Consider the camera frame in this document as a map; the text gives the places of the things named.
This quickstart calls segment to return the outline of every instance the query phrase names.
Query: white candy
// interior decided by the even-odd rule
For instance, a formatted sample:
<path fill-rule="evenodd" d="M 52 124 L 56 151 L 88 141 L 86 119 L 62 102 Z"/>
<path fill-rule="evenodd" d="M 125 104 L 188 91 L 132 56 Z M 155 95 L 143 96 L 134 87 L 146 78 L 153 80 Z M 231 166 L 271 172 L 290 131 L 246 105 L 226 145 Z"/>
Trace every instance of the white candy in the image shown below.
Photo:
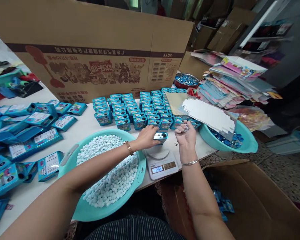
<path fill-rule="evenodd" d="M 77 166 L 90 158 L 121 146 L 123 140 L 115 135 L 94 138 L 80 149 Z M 83 200 L 95 208 L 103 208 L 115 203 L 129 190 L 138 171 L 138 156 L 129 156 L 120 162 L 106 176 L 85 191 Z"/>

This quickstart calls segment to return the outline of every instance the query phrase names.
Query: white table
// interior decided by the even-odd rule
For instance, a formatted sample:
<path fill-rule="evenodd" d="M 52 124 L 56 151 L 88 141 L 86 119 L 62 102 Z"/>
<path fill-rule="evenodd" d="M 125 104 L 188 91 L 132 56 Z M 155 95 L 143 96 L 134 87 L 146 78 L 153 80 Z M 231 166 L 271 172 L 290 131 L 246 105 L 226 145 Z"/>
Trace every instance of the white table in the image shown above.
<path fill-rule="evenodd" d="M 0 106 L 2 105 L 15 105 L 15 104 L 27 104 L 30 102 L 48 102 L 51 99 L 56 100 L 57 98 L 46 88 L 45 85 L 40 83 L 43 90 L 32 94 L 26 98 L 12 98 L 12 99 L 2 99 L 0 101 Z M 92 133 L 117 128 L 115 123 L 112 123 L 107 126 L 101 127 L 98 121 L 94 118 L 95 111 L 93 110 L 93 105 L 87 104 L 88 108 L 82 114 L 82 116 L 76 117 L 78 121 L 67 131 L 62 132 L 64 137 L 63 140 L 53 144 L 52 146 L 32 155 L 27 158 L 23 162 L 34 162 L 38 161 L 41 158 L 44 158 L 56 151 L 62 151 L 64 154 L 67 153 L 70 148 L 80 142 L 87 136 Z M 131 133 L 135 138 L 138 136 L 140 131 L 134 130 L 133 125 L 131 125 Z M 165 146 L 168 146 L 173 152 L 177 162 L 179 170 L 181 170 L 180 156 L 179 156 L 179 145 L 177 144 L 177 140 L 175 138 L 174 132 L 172 130 L 168 130 L 169 138 L 164 143 Z M 211 148 L 206 142 L 201 138 L 200 134 L 197 133 L 197 143 L 196 143 L 196 152 L 199 159 L 206 158 L 211 154 L 215 153 L 216 150 Z M 38 182 L 38 175 L 34 178 L 32 183 L 30 184 L 21 184 L 18 187 L 14 188 L 9 192 L 10 194 L 10 202 L 9 204 L 13 204 L 14 207 L 12 210 L 6 210 L 2 216 L 0 221 L 0 236 L 1 234 L 17 219 L 17 217 L 44 191 L 46 190 L 52 183 L 57 180 L 57 177 L 50 179 L 47 182 Z M 143 179 L 142 184 L 137 188 L 137 190 L 146 188 L 155 182 L 150 179 L 150 175 L 148 169 L 146 169 L 146 173 Z"/>

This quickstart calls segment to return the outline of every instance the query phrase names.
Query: stack of paper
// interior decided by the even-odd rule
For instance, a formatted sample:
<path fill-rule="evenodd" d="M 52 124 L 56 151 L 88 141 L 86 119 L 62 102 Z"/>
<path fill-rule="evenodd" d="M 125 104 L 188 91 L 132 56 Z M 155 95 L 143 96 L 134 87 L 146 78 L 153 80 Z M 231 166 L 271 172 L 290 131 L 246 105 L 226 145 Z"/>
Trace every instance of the stack of paper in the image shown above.
<path fill-rule="evenodd" d="M 217 132 L 234 132 L 234 121 L 218 107 L 199 99 L 186 99 L 182 103 L 182 107 L 190 117 L 207 124 Z"/>

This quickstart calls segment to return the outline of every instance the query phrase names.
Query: teal basket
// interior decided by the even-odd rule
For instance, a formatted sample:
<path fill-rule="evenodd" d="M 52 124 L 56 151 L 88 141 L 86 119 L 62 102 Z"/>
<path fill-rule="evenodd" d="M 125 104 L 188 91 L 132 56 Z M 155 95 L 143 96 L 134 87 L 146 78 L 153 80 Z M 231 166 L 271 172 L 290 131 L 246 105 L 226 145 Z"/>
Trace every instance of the teal basket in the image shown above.
<path fill-rule="evenodd" d="M 242 142 L 241 148 L 232 148 L 224 143 L 220 142 L 208 129 L 208 126 L 206 124 L 202 124 L 199 128 L 199 133 L 203 140 L 209 144 L 214 149 L 217 149 L 219 151 L 224 152 L 238 152 L 238 153 L 255 153 L 258 150 L 258 143 L 250 130 L 239 120 L 236 124 L 236 132 L 238 134 L 241 134 L 244 138 L 244 141 Z"/>
<path fill-rule="evenodd" d="M 17 68 L 12 72 L 0 76 L 0 87 L 5 87 L 6 82 L 11 82 L 13 77 L 19 78 L 22 75 L 21 69 Z"/>
<path fill-rule="evenodd" d="M 130 133 L 119 129 L 109 129 L 109 130 L 96 132 L 95 134 L 92 134 L 89 137 L 83 139 L 81 142 L 75 144 L 69 150 L 69 152 L 64 156 L 64 158 L 60 163 L 58 178 L 62 177 L 67 172 L 71 171 L 73 168 L 77 166 L 77 156 L 78 153 L 80 152 L 80 149 L 83 148 L 84 145 L 88 144 L 91 140 L 93 140 L 97 136 L 104 136 L 110 134 L 121 137 L 123 141 L 135 140 L 135 138 Z M 141 185 L 144 178 L 144 174 L 146 172 L 145 156 L 143 155 L 142 151 L 138 151 L 137 155 L 139 159 L 137 175 L 133 183 L 131 184 L 131 187 L 123 195 L 123 197 L 120 198 L 115 203 L 110 204 L 108 207 L 105 206 L 103 208 L 95 208 L 89 205 L 87 201 L 83 200 L 83 196 L 81 196 L 78 205 L 76 207 L 76 210 L 73 214 L 73 219 L 82 222 L 91 222 L 91 221 L 105 218 L 111 215 L 112 213 L 114 213 L 115 211 L 117 211 L 119 208 L 121 208 L 128 201 L 128 199 L 131 197 L 131 195 L 134 193 L 137 187 Z"/>

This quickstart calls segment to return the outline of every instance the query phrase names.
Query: wall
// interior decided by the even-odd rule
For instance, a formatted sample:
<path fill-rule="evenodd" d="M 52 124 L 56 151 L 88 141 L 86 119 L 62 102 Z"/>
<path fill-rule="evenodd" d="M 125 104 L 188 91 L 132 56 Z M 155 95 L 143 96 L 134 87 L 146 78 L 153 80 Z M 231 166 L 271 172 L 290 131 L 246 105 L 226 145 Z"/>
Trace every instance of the wall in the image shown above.
<path fill-rule="evenodd" d="M 282 42 L 280 51 L 286 56 L 281 63 L 269 69 L 262 76 L 275 87 L 282 88 L 300 75 L 300 0 L 290 1 L 276 18 L 289 18 L 294 25 L 287 36 L 294 36 L 292 42 Z"/>

